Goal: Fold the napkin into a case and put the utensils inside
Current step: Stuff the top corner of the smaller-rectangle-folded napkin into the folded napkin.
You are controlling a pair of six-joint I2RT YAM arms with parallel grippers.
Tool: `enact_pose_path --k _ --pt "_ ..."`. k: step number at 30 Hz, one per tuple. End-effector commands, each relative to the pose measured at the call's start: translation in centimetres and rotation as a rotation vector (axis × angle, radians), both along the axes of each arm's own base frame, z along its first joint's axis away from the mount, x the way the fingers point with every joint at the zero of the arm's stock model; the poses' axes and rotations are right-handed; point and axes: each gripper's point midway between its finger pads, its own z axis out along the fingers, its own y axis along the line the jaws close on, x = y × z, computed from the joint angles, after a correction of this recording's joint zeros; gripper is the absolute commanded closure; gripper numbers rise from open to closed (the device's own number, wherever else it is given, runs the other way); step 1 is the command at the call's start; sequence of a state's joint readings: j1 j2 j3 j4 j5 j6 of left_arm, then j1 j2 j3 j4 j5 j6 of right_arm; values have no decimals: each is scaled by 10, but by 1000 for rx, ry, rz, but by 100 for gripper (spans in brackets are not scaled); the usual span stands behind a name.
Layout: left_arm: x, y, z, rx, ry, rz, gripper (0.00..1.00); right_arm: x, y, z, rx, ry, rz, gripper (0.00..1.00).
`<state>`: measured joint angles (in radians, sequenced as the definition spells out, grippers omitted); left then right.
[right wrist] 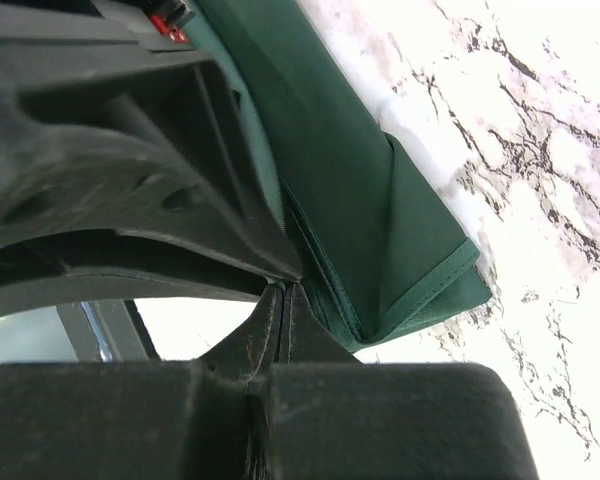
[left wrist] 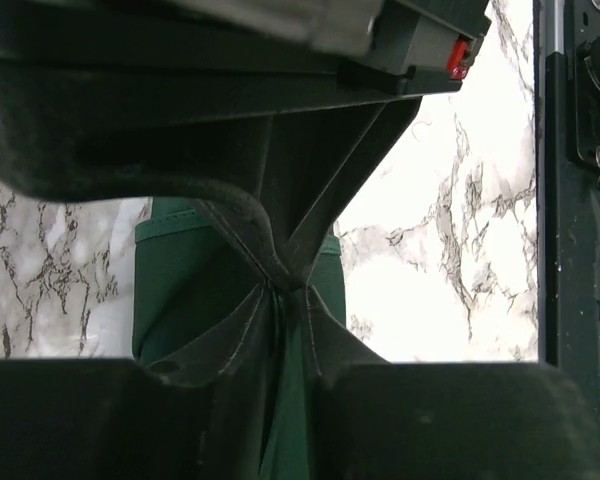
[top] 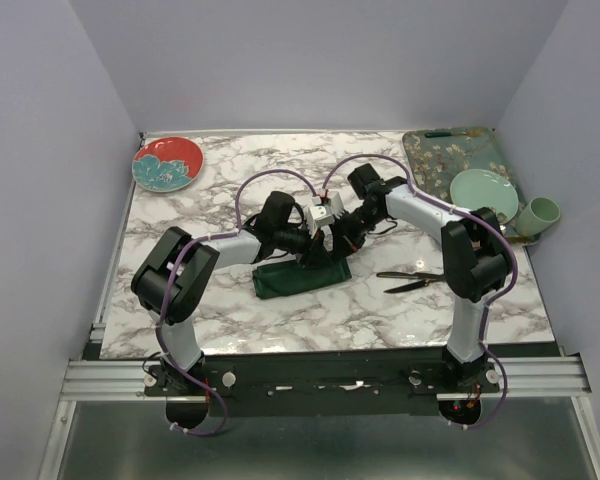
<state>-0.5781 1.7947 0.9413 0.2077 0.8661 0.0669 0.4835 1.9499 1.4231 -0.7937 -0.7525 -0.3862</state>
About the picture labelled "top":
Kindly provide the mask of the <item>dark green cloth napkin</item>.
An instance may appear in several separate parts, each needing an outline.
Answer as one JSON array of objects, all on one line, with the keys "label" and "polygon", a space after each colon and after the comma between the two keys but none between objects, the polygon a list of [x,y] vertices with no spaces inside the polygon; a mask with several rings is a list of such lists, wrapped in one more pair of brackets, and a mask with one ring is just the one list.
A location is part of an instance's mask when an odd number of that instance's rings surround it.
[{"label": "dark green cloth napkin", "polygon": [[294,260],[266,264],[252,272],[256,296],[261,300],[288,297],[318,290],[352,278],[346,259],[309,268]]}]

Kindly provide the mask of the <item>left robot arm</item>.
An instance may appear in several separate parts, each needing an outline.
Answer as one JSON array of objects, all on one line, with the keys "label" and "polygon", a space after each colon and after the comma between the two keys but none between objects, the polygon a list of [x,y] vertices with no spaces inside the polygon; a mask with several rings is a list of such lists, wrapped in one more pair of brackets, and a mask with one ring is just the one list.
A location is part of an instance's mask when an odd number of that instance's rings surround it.
[{"label": "left robot arm", "polygon": [[260,299],[304,293],[325,285],[334,262],[324,246],[324,227],[341,207],[315,197],[303,208],[289,194],[271,193],[261,211],[231,233],[198,239],[169,228],[139,267],[131,290],[156,323],[156,336],[171,367],[167,382],[181,395],[202,380],[203,352],[191,319],[212,274],[236,265],[255,266]]}]

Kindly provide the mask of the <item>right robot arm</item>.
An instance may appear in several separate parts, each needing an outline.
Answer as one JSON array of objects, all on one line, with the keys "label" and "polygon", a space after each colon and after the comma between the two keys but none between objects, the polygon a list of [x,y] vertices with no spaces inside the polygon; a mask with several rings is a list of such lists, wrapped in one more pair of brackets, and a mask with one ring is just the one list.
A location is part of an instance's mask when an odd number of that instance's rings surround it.
[{"label": "right robot arm", "polygon": [[382,179],[364,164],[347,180],[361,205],[336,215],[331,225],[334,253],[346,257],[362,248],[366,235],[384,220],[407,222],[430,235],[443,258],[443,280],[455,295],[450,337],[440,379],[460,392],[473,384],[487,362],[484,338],[489,305],[517,279],[517,260],[495,214],[466,211],[416,189],[407,176]]}]

